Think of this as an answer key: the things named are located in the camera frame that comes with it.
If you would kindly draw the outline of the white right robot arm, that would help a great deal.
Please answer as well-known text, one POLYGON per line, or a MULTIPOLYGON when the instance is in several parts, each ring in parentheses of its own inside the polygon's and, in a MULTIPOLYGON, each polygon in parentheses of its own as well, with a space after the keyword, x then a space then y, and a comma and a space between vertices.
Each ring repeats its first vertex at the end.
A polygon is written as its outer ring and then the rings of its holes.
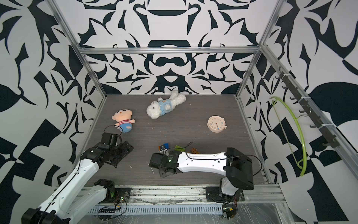
POLYGON ((188 172, 207 172, 223 176, 219 193, 234 196, 238 190, 253 190, 252 160, 239 150, 228 147, 216 154, 190 154, 171 151, 167 155, 154 153, 149 167, 159 170, 160 177, 188 172))

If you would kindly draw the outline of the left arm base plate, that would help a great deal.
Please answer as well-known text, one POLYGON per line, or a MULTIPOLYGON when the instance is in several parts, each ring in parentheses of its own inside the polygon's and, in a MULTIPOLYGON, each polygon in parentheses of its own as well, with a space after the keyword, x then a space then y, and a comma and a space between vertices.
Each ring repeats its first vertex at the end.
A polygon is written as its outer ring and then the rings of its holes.
POLYGON ((130 199, 131 188, 115 188, 114 190, 107 190, 106 197, 99 203, 123 203, 130 199))

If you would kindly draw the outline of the tan 2x4 lego brick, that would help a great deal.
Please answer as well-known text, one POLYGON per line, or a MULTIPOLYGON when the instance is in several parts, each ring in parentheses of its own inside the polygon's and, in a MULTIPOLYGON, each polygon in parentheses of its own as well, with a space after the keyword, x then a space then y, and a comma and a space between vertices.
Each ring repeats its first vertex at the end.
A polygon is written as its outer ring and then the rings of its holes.
POLYGON ((198 152, 197 149, 195 149, 195 148, 192 148, 192 149, 191 149, 191 153, 192 153, 192 154, 199 154, 199 152, 198 152))

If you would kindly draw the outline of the black wall hook rack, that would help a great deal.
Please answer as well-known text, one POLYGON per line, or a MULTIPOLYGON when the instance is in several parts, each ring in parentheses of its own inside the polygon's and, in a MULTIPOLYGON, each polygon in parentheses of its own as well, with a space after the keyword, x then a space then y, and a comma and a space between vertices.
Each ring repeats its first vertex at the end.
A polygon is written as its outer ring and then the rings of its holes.
POLYGON ((276 79, 281 79, 285 84, 283 89, 289 90, 293 97, 291 100, 296 101, 301 107, 302 110, 299 111, 301 115, 299 117, 309 117, 313 122, 313 125, 309 125, 311 129, 318 129, 322 136, 325 138, 326 143, 323 143, 325 147, 337 148, 340 146, 340 143, 337 140, 337 136, 328 128, 329 124, 324 123, 322 115, 319 115, 318 109, 315 108, 314 102, 311 97, 308 96, 305 91, 299 87, 299 84, 295 81, 291 74, 285 74, 281 71, 279 67, 279 75, 276 79))

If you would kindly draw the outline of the pink round toy clock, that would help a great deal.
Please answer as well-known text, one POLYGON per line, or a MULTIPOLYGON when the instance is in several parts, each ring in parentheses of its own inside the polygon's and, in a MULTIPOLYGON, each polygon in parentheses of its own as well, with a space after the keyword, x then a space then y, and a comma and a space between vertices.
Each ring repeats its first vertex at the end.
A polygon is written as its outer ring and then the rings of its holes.
POLYGON ((227 128, 225 119, 217 115, 211 116, 208 119, 207 126, 214 133, 221 133, 227 128))

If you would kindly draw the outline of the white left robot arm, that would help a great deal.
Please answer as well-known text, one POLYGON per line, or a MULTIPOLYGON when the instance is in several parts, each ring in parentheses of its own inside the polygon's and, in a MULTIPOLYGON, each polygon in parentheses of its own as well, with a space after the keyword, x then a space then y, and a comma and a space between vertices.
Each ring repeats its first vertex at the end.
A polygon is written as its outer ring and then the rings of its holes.
POLYGON ((79 200, 75 198, 103 165, 116 168, 133 149, 129 142, 122 141, 119 134, 104 132, 99 143, 83 152, 70 176, 58 189, 38 208, 29 208, 23 214, 21 223, 76 224, 96 204, 116 201, 118 197, 115 184, 105 179, 95 182, 90 191, 79 200))

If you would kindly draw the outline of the white teddy bear blue shirt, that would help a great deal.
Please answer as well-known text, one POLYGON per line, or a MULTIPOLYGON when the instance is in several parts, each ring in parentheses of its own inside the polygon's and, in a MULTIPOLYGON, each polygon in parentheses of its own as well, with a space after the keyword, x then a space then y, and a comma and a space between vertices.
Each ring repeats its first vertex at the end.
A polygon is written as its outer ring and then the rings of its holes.
POLYGON ((146 113, 151 119, 158 119, 160 116, 172 112, 176 106, 185 101, 186 96, 184 94, 179 93, 178 90, 173 90, 168 99, 158 98, 157 101, 153 101, 147 107, 146 113))

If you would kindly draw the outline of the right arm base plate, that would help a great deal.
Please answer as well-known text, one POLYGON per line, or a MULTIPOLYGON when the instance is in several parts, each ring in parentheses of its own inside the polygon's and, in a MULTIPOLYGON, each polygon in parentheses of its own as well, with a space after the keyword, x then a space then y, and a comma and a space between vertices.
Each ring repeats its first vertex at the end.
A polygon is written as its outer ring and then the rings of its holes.
POLYGON ((245 197, 241 189, 237 190, 234 196, 225 195, 221 192, 220 187, 206 187, 206 199, 208 202, 216 203, 231 203, 231 202, 244 202, 245 197))

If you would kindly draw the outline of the green 2x4 lego brick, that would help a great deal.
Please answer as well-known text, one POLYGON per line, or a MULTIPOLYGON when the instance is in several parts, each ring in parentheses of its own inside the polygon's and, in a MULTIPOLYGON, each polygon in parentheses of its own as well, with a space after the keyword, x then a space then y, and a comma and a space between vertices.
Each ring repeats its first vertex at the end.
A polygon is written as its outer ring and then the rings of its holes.
POLYGON ((181 152, 185 152, 185 148, 179 147, 179 146, 176 146, 174 150, 176 150, 176 151, 181 151, 181 152))

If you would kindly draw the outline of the plush doll striped shirt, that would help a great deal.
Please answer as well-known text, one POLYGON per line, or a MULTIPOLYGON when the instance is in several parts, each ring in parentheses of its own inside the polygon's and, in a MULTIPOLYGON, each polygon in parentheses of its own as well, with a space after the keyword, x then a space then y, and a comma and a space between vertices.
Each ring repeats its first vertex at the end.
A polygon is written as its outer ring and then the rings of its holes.
POLYGON ((132 111, 129 109, 122 109, 117 111, 112 119, 116 121, 115 127, 120 129, 122 133, 128 133, 133 129, 135 120, 132 119, 132 111))

